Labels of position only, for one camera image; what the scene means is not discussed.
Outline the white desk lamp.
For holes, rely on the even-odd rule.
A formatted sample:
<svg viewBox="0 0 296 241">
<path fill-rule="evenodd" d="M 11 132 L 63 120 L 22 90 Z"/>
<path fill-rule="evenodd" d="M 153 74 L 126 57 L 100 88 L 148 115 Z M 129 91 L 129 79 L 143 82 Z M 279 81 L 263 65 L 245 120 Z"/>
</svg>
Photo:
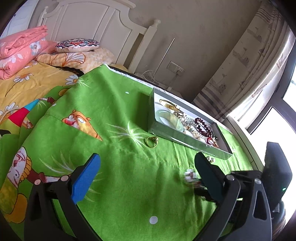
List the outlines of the white desk lamp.
<svg viewBox="0 0 296 241">
<path fill-rule="evenodd" d="M 163 63 L 163 61 L 164 61 L 166 55 L 168 54 L 168 52 L 169 52 L 169 50 L 170 50 L 172 44 L 174 43 L 174 41 L 175 41 L 175 38 L 173 38 L 173 39 L 171 40 L 169 46 L 167 47 L 166 51 L 164 52 L 164 54 L 163 54 L 161 60 L 160 60 L 159 63 L 157 64 L 156 68 L 155 68 L 153 71 L 152 71 L 152 70 L 146 70 L 144 73 L 142 73 L 141 77 L 144 78 L 146 73 L 151 73 L 151 79 L 154 80 L 154 77 L 155 77 L 157 71 L 159 70 L 161 64 Z"/>
</svg>

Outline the pale green jade bangle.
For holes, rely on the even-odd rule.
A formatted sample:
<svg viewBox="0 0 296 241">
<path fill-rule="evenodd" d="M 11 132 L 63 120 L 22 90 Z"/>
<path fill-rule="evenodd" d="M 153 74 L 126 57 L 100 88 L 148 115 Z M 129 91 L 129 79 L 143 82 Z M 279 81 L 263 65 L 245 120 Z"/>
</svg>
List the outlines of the pale green jade bangle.
<svg viewBox="0 0 296 241">
<path fill-rule="evenodd" d="M 184 126 L 181 121 L 170 111 L 159 109 L 155 112 L 155 118 L 158 122 L 166 125 L 179 132 L 184 131 Z"/>
</svg>

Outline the gold bangle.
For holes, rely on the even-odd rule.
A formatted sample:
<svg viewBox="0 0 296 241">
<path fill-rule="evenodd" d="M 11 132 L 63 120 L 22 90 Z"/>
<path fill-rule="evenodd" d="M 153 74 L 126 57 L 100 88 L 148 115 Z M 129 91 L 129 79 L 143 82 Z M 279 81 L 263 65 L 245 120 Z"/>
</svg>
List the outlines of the gold bangle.
<svg viewBox="0 0 296 241">
<path fill-rule="evenodd" d="M 160 99 L 160 100 L 159 100 L 159 103 L 160 103 L 162 106 L 164 106 L 165 108 L 168 108 L 168 109 L 170 109 L 170 110 L 177 111 L 177 112 L 180 111 L 180 109 L 177 108 L 177 106 L 176 106 L 174 103 L 172 103 L 172 102 L 170 102 L 170 101 L 168 101 L 168 100 Z"/>
</svg>

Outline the white bedside table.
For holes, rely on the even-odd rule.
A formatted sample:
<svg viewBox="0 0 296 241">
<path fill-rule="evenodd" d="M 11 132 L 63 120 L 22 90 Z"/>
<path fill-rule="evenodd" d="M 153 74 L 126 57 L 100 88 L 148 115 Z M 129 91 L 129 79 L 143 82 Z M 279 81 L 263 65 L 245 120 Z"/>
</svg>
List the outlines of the white bedside table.
<svg viewBox="0 0 296 241">
<path fill-rule="evenodd" d="M 150 84 L 153 84 L 171 94 L 174 94 L 180 98 L 183 98 L 182 95 L 178 91 L 174 90 L 171 86 L 166 86 L 165 84 L 156 81 L 154 78 L 154 72 L 152 70 L 147 70 L 143 73 L 136 72 L 135 75 L 149 82 Z"/>
</svg>

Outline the yellow floral pillow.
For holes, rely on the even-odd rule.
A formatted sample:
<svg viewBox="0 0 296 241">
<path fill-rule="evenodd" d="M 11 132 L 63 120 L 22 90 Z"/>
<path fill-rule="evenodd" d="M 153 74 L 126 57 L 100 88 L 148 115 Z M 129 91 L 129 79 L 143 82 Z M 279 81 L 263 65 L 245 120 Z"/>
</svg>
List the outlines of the yellow floral pillow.
<svg viewBox="0 0 296 241">
<path fill-rule="evenodd" d="M 73 68 L 86 74 L 103 64 L 113 63 L 114 54 L 108 49 L 98 48 L 88 52 L 41 54 L 37 61 L 55 67 Z"/>
</svg>

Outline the wall power socket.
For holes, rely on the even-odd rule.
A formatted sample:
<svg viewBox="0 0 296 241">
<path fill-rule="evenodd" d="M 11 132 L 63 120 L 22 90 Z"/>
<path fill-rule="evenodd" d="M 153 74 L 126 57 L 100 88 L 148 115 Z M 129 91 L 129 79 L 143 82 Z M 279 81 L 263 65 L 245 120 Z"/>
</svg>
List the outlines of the wall power socket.
<svg viewBox="0 0 296 241">
<path fill-rule="evenodd" d="M 179 66 L 173 61 L 170 61 L 170 63 L 167 66 L 167 69 L 175 73 L 176 75 L 182 75 L 185 71 L 181 66 Z"/>
</svg>

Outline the yellow floral bedsheet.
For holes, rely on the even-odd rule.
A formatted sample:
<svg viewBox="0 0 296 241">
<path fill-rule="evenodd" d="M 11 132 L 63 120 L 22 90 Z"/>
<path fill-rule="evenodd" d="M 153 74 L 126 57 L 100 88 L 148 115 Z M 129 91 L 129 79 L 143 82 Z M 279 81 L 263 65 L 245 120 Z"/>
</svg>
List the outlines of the yellow floral bedsheet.
<svg viewBox="0 0 296 241">
<path fill-rule="evenodd" d="M 1 80 L 1 123 L 20 108 L 44 97 L 56 86 L 77 82 L 81 72 L 32 61 L 14 76 Z"/>
</svg>

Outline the grey jewelry tray box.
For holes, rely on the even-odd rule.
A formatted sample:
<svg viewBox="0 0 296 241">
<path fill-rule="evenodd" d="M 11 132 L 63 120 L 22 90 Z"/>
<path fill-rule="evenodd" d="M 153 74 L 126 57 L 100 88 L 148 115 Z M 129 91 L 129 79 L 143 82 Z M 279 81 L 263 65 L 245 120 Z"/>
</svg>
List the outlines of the grey jewelry tray box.
<svg viewBox="0 0 296 241">
<path fill-rule="evenodd" d="M 171 113 L 174 112 L 173 110 L 162 106 L 159 103 L 160 99 L 165 99 L 174 103 L 177 108 L 186 115 L 186 118 L 181 121 L 184 126 L 183 132 L 174 130 L 173 128 L 163 125 L 156 120 L 155 112 L 159 109 L 164 109 L 170 111 Z M 156 136 L 222 160 L 227 160 L 233 155 L 227 140 L 215 121 L 189 107 L 184 102 L 178 100 L 175 96 L 168 95 L 156 88 L 152 90 L 149 96 L 149 117 L 147 130 L 149 133 Z"/>
</svg>

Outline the embroidered round pillow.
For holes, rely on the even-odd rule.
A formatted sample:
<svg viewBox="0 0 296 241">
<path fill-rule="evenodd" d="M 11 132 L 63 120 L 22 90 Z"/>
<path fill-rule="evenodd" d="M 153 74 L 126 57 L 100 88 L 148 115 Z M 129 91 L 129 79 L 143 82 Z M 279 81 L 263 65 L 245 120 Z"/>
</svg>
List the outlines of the embroidered round pillow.
<svg viewBox="0 0 296 241">
<path fill-rule="evenodd" d="M 76 38 L 58 42 L 55 46 L 55 50 L 58 53 L 77 53 L 93 51 L 99 47 L 100 44 L 96 40 Z"/>
</svg>

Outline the window frame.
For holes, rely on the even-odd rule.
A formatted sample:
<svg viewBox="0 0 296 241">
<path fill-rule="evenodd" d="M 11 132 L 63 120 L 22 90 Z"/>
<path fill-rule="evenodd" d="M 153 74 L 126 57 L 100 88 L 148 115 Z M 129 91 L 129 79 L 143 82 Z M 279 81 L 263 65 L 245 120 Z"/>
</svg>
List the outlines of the window frame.
<svg viewBox="0 0 296 241">
<path fill-rule="evenodd" d="M 247 128 L 249 134 L 252 134 L 259 125 L 263 122 L 270 110 L 275 109 L 280 116 L 289 124 L 289 126 L 295 132 L 295 110 L 283 100 L 284 95 L 292 81 L 292 76 L 295 73 L 295 45 L 292 48 L 291 53 L 287 59 L 287 64 L 281 76 L 279 83 L 277 84 L 271 99 L 267 102 L 264 109 L 253 121 L 250 127 Z"/>
</svg>

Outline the pink folded quilt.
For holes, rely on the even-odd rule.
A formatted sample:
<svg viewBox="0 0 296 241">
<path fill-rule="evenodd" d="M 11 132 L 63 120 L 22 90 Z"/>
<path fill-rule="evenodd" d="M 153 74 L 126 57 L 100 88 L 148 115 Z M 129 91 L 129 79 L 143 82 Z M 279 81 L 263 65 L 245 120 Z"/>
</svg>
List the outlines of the pink folded quilt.
<svg viewBox="0 0 296 241">
<path fill-rule="evenodd" d="M 6 80 L 39 54 L 55 52 L 56 42 L 45 39 L 48 28 L 41 25 L 1 39 L 1 79 Z"/>
</svg>

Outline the green cartoon print cloth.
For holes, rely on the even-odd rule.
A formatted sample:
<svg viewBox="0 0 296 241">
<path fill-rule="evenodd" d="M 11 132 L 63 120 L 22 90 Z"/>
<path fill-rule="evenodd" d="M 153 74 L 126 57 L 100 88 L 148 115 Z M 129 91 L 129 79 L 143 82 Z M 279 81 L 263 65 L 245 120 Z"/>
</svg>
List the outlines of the green cartoon print cloth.
<svg viewBox="0 0 296 241">
<path fill-rule="evenodd" d="M 35 184 L 101 166 L 77 203 L 102 240 L 193 240 L 216 206 L 184 173 L 196 151 L 147 131 L 152 89 L 107 66 L 56 86 L 1 123 L 1 214 L 19 238 Z"/>
</svg>

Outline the striped printed curtain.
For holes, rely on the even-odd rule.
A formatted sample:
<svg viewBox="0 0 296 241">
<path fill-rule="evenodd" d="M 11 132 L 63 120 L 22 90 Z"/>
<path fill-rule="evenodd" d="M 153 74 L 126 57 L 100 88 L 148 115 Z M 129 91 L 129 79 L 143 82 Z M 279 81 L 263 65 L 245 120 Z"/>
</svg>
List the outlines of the striped printed curtain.
<svg viewBox="0 0 296 241">
<path fill-rule="evenodd" d="M 263 1 L 233 50 L 193 104 L 218 121 L 256 97 L 279 73 L 295 36 L 279 10 Z"/>
</svg>

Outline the flower brooch with gems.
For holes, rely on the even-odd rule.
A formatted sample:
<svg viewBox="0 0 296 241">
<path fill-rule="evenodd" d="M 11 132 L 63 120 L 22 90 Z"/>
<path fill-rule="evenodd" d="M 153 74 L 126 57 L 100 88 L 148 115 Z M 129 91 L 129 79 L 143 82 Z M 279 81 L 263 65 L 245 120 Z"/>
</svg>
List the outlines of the flower brooch with gems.
<svg viewBox="0 0 296 241">
<path fill-rule="evenodd" d="M 186 183 L 193 185 L 194 188 L 201 187 L 201 179 L 193 169 L 187 169 L 184 173 Z"/>
</svg>

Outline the white wooden headboard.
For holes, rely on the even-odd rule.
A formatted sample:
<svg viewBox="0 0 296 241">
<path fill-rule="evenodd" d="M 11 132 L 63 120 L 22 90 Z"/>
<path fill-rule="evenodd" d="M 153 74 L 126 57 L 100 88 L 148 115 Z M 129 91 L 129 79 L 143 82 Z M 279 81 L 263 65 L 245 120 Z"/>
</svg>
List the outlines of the white wooden headboard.
<svg viewBox="0 0 296 241">
<path fill-rule="evenodd" d="M 134 23 L 129 12 L 135 7 L 131 1 L 59 1 L 51 12 L 42 11 L 38 25 L 47 26 L 47 40 L 96 40 L 114 54 L 116 64 L 135 73 L 161 23 L 155 19 L 148 28 Z"/>
</svg>

